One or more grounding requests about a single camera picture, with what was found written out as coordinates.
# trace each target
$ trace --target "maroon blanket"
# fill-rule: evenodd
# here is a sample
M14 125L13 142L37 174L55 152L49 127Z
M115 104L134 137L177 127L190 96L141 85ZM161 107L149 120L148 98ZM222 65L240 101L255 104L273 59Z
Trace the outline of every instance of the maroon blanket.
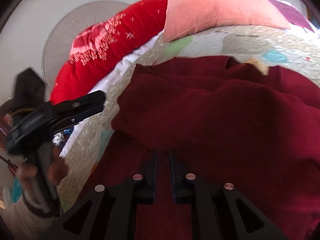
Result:
M118 100L117 130L83 193L120 183L150 157L176 149L209 183L232 182L291 240L320 220L320 89L279 66L268 76L230 57L137 65ZM176 206L160 156L156 203L139 206L136 240L190 240L188 205Z

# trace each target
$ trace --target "red pillow with white print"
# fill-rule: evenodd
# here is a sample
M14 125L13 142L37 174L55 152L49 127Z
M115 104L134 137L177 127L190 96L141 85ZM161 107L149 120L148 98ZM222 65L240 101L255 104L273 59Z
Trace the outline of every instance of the red pillow with white print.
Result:
M50 101L58 104L87 94L125 55L163 30L166 10L167 0L141 0L82 31L56 78Z

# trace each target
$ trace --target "hand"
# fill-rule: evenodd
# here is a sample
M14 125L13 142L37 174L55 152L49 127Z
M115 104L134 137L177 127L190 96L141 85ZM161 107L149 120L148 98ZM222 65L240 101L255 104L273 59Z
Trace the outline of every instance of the hand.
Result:
M47 177L49 181L58 186L61 180L68 174L68 166L65 164L64 159L59 157L60 149L54 146L52 156L53 161L48 169ZM31 163L23 163L17 170L17 177L21 182L23 190L27 191L28 196L36 201L35 194L31 186L31 178L34 178L38 172L38 168Z

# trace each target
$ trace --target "white wall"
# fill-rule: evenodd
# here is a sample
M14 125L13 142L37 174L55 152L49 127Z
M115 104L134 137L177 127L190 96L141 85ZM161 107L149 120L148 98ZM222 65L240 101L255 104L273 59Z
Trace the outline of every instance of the white wall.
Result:
M74 8L97 0L23 0L0 34L0 105L12 93L18 72L33 67L42 76L42 54L54 26ZM138 0L118 0L134 3Z
M3 150L0 150L0 155L8 159L7 154ZM0 160L0 194L4 186L13 185L13 176L7 168L7 164Z

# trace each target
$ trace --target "sleeve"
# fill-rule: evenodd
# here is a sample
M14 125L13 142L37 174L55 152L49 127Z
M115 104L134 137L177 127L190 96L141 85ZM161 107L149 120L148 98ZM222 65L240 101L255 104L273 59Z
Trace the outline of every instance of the sleeve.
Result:
M33 214L21 197L9 210L1 210L4 223L16 240L36 240L53 223L54 218L41 218Z

